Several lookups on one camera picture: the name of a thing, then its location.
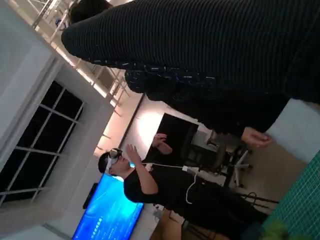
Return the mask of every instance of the television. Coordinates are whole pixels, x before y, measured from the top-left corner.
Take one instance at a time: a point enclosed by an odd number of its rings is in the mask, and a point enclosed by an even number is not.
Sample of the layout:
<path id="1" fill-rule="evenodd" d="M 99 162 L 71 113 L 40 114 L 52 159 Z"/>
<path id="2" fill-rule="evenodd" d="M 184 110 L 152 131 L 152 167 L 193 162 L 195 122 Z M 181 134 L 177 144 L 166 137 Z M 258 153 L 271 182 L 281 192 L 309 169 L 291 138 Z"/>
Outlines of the television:
<path id="1" fill-rule="evenodd" d="M 72 240 L 128 240 L 142 208 L 126 198 L 123 181 L 103 174 Z"/>

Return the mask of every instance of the short hair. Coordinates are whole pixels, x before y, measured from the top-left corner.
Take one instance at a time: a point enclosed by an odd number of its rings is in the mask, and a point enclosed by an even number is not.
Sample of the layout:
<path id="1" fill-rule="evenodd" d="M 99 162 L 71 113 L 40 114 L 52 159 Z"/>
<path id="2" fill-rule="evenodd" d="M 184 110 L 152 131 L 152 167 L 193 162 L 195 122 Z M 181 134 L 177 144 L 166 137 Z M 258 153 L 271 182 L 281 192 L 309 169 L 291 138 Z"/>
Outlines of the short hair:
<path id="1" fill-rule="evenodd" d="M 105 152 L 104 154 L 102 154 L 99 158 L 99 162 L 98 162 L 98 169 L 99 172 L 104 174 L 107 168 L 107 164 L 108 164 L 108 157 L 109 157 L 109 152 Z"/>
<path id="2" fill-rule="evenodd" d="M 68 11 L 70 24 L 75 24 L 102 13 L 104 10 L 113 7 L 106 0 L 81 0 L 74 3 Z"/>

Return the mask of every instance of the dark window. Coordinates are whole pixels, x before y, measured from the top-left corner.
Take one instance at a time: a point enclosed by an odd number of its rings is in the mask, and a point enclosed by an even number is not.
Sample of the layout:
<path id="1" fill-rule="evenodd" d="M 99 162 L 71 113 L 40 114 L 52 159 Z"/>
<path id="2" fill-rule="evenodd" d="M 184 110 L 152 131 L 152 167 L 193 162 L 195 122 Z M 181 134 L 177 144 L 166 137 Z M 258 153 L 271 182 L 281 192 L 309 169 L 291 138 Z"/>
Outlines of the dark window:
<path id="1" fill-rule="evenodd" d="M 0 172 L 0 205 L 33 199 L 43 190 L 82 110 L 79 98 L 52 83 Z"/>

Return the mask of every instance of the vr headset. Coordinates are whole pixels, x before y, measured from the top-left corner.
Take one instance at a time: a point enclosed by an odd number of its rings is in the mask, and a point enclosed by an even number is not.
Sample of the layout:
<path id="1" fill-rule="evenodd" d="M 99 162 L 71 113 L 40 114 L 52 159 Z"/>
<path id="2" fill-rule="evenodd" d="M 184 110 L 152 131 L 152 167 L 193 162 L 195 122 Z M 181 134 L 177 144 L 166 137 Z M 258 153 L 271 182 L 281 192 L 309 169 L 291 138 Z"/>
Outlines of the vr headset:
<path id="1" fill-rule="evenodd" d="M 106 158 L 107 164 L 105 168 L 105 173 L 110 174 L 109 170 L 112 167 L 113 164 L 115 164 L 119 157 L 122 156 L 122 150 L 119 148 L 112 148 L 108 154 L 108 157 Z"/>

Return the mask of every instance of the white cable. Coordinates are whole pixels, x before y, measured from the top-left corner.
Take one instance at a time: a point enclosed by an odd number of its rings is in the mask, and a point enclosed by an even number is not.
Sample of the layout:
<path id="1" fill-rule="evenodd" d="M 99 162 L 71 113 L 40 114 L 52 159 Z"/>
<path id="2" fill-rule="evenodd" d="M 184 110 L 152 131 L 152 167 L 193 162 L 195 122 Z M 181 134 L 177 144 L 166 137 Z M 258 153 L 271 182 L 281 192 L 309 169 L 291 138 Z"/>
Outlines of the white cable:
<path id="1" fill-rule="evenodd" d="M 186 194 L 185 194 L 185 201 L 186 201 L 188 204 L 192 204 L 192 202 L 189 202 L 189 201 L 188 201 L 188 192 L 189 192 L 189 190 L 191 189 L 191 187 L 192 187 L 193 185 L 195 185 L 196 180 L 197 180 L 197 175 L 198 175 L 198 172 L 195 173 L 195 175 L 194 175 L 194 181 L 193 181 L 193 183 L 188 187 L 188 189 L 187 189 L 187 191 L 186 191 Z"/>
<path id="2" fill-rule="evenodd" d="M 152 163 L 152 162 L 149 162 L 149 164 L 156 165 L 156 166 L 162 166 L 162 167 L 168 167 L 168 168 L 177 168 L 177 169 L 184 168 L 183 166 L 170 166 L 170 165 L 163 165 L 163 164 Z"/>
<path id="3" fill-rule="evenodd" d="M 151 163 L 151 164 L 152 164 L 152 165 L 156 165 L 156 166 L 167 167 L 167 168 L 177 168 L 177 169 L 183 169 L 183 168 L 184 168 L 183 166 L 170 166 L 170 165 L 163 165 L 163 164 L 157 164 L 157 163 Z M 188 204 L 192 204 L 192 202 L 189 202 L 189 201 L 188 201 L 188 192 L 189 192 L 189 190 L 191 189 L 191 187 L 196 184 L 197 175 L 198 175 L 198 171 L 197 171 L 197 172 L 195 173 L 195 175 L 194 175 L 194 181 L 193 181 L 193 183 L 192 183 L 192 184 L 188 187 L 188 189 L 186 190 L 185 201 L 186 201 Z"/>

